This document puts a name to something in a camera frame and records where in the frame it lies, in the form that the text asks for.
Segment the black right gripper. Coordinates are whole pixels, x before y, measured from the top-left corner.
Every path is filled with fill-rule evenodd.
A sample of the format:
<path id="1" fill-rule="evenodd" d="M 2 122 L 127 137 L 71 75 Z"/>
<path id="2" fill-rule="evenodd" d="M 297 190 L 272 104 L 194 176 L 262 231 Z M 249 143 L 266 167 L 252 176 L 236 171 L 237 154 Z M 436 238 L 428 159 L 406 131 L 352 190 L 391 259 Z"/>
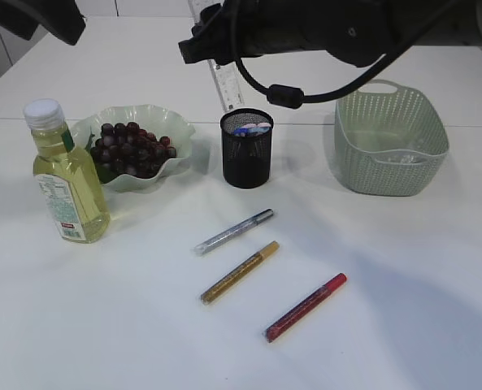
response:
<path id="1" fill-rule="evenodd" d="M 231 22 L 234 6 L 238 6 L 237 22 L 249 14 L 248 3 L 214 3 L 198 14 L 191 28 L 192 37 L 178 43 L 186 64 L 214 60 L 219 65 L 234 62 L 231 43 Z"/>

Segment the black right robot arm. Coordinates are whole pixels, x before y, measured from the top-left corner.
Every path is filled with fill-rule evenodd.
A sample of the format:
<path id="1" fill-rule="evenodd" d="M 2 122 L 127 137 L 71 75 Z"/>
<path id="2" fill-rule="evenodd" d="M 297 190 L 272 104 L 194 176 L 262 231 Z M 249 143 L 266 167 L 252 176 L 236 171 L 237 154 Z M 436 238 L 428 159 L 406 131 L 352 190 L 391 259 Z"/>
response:
<path id="1" fill-rule="evenodd" d="M 325 51 L 368 67 L 417 33 L 443 1 L 226 1 L 209 6 L 178 46 L 186 63 L 233 61 L 231 23 L 242 58 Z"/>

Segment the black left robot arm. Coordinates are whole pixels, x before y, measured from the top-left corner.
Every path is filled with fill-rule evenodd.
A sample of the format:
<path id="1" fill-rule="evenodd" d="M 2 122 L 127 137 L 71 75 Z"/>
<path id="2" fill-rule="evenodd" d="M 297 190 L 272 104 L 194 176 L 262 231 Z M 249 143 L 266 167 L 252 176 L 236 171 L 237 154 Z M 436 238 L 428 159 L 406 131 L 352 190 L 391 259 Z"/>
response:
<path id="1" fill-rule="evenodd" d="M 0 25 L 27 41 L 42 26 L 74 46 L 85 30 L 85 19 L 72 0 L 0 0 Z"/>

